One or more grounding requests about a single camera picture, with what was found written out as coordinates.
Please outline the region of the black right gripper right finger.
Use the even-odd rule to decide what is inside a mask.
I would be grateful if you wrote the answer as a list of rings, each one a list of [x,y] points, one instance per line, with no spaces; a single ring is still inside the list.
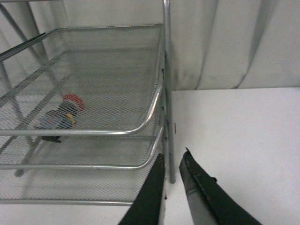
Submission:
[[[260,224],[218,185],[215,177],[195,161],[188,148],[179,169],[195,225]]]

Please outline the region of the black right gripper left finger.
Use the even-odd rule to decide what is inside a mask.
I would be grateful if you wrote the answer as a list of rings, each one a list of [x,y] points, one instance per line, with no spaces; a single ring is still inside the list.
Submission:
[[[120,225],[162,225],[165,215],[165,159],[158,154],[156,160],[134,200],[119,222]]]

